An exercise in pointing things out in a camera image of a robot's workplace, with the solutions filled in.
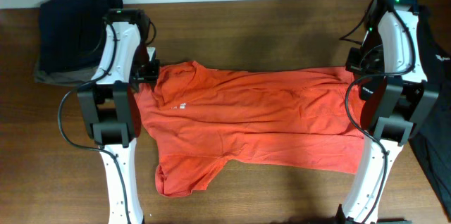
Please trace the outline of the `orange t-shirt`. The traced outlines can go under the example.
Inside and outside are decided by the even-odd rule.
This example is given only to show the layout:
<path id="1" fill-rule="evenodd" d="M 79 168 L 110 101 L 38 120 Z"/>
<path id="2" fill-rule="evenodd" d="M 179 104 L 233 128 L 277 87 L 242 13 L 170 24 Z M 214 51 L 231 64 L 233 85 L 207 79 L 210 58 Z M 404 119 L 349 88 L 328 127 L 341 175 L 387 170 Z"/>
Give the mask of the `orange t-shirt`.
<path id="1" fill-rule="evenodd" d="M 343 67 L 252 73 L 196 61 L 164 66 L 135 95 L 156 140 L 156 190 L 203 191 L 231 160 L 341 173 L 357 171 L 363 101 Z"/>

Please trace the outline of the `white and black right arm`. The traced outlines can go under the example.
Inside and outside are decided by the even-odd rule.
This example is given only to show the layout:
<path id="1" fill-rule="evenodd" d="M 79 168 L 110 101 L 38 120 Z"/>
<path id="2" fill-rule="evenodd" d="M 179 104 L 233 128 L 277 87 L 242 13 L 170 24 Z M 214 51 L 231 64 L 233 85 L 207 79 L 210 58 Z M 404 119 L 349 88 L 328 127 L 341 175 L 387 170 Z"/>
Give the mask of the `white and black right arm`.
<path id="1" fill-rule="evenodd" d="M 390 170 L 416 136 L 440 93 L 435 42 L 428 9 L 417 0 L 371 0 L 359 24 L 363 41 L 350 49 L 346 69 L 357 75 L 345 93 L 350 110 L 353 87 L 375 83 L 361 118 L 351 124 L 364 135 L 364 150 L 352 188 L 332 223 L 377 223 Z"/>

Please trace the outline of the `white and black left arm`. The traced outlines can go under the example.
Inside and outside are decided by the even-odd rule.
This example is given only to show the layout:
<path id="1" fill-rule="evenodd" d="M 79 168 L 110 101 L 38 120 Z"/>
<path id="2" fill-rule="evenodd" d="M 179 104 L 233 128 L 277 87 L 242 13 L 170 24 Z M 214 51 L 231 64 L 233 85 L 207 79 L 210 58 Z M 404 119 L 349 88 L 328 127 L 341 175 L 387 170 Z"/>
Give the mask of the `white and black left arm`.
<path id="1" fill-rule="evenodd" d="M 135 171 L 142 121 L 134 93 L 159 76 L 149 36 L 156 28 L 140 9 L 111 9 L 104 17 L 106 41 L 92 79 L 77 90 L 88 136 L 106 173 L 110 223 L 144 222 Z"/>

